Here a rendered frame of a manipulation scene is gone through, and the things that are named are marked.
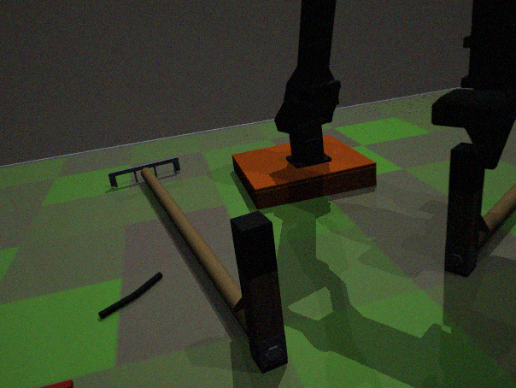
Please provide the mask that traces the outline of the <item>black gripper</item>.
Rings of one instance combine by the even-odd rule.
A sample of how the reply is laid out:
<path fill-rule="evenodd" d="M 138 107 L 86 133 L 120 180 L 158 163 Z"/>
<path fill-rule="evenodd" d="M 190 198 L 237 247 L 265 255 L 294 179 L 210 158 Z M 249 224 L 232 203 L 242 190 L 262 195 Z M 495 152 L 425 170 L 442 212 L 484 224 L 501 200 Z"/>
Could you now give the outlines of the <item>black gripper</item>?
<path fill-rule="evenodd" d="M 472 25 L 463 38 L 470 55 L 460 88 L 473 89 L 454 89 L 432 104 L 432 124 L 463 127 L 473 144 L 487 145 L 485 169 L 497 166 L 516 120 L 516 90 L 505 89 L 515 45 L 516 24 Z"/>

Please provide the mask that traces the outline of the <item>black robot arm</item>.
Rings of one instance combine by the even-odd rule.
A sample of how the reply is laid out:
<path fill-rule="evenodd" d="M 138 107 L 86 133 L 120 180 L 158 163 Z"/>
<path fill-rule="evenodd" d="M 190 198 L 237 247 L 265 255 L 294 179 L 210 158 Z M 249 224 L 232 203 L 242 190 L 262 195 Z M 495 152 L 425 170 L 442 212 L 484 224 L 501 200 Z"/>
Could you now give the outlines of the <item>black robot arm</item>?
<path fill-rule="evenodd" d="M 295 168 L 331 162 L 324 153 L 322 125 L 332 122 L 340 81 L 329 69 L 337 0 L 302 0 L 297 67 L 286 84 L 274 121 L 290 135 Z M 516 24 L 516 0 L 473 0 L 473 26 Z"/>

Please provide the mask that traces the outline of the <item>black bent rod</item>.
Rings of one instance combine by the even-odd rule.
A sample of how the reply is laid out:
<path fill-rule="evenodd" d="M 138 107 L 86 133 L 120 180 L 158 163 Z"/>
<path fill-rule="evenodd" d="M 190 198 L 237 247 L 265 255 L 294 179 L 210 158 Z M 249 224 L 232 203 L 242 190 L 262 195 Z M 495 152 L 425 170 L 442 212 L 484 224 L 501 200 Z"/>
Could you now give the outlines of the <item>black bent rod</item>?
<path fill-rule="evenodd" d="M 155 276 L 153 276 L 151 279 L 149 279 L 146 283 L 144 283 L 142 286 L 140 286 L 137 290 L 135 290 L 132 294 L 128 295 L 127 297 L 124 297 L 123 299 L 119 300 L 117 303 L 114 303 L 111 306 L 109 306 L 106 309 L 99 312 L 98 313 L 99 317 L 101 319 L 103 319 L 104 317 L 112 314 L 117 309 L 120 309 L 123 306 L 130 303 L 131 301 L 135 300 L 161 278 L 162 278 L 162 273 L 160 273 L 160 272 L 157 273 Z"/>

